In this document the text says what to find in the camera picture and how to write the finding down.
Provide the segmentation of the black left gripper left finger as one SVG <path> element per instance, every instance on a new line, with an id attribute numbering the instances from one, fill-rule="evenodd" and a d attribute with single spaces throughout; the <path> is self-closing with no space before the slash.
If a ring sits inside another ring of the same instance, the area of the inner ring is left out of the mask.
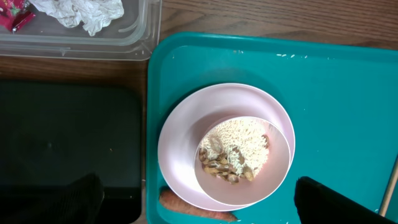
<path id="1" fill-rule="evenodd" d="M 1 223 L 92 224 L 104 200 L 104 187 L 96 174 L 88 174 L 54 193 L 17 206 L 1 200 Z"/>

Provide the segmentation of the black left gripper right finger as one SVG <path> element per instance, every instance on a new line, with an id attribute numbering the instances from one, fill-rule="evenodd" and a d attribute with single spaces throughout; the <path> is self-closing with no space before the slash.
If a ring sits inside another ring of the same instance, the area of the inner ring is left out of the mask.
<path id="1" fill-rule="evenodd" d="M 296 181 L 294 203 L 302 224 L 395 224 L 306 176 Z"/>

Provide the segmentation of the wooden chopstick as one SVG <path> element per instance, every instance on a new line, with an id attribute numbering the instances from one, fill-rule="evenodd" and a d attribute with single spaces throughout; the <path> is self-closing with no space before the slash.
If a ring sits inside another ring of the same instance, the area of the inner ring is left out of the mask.
<path id="1" fill-rule="evenodd" d="M 378 214 L 382 217 L 386 216 L 387 209 L 391 202 L 391 198 L 393 196 L 396 183 L 397 183 L 397 158 L 394 161 L 394 165 L 392 168 L 392 172 L 390 174 L 389 182 L 386 187 L 386 191 L 384 193 L 382 203 L 381 203 L 381 206 L 380 206 L 380 209 L 378 212 Z"/>

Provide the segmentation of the pink bowl with food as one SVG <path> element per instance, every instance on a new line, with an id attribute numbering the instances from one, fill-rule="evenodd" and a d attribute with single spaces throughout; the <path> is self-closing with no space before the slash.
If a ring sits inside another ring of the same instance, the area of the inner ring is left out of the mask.
<path id="1" fill-rule="evenodd" d="M 194 172 L 204 193 L 223 205 L 246 206 L 272 195 L 285 180 L 291 151 L 273 123 L 252 116 L 221 120 L 202 137 Z"/>

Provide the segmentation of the red snack wrapper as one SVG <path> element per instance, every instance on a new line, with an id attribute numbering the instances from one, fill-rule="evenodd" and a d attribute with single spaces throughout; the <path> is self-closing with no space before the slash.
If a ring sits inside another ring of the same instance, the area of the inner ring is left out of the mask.
<path id="1" fill-rule="evenodd" d="M 29 23 L 35 14 L 28 0 L 1 0 L 1 26 L 15 33 Z"/>

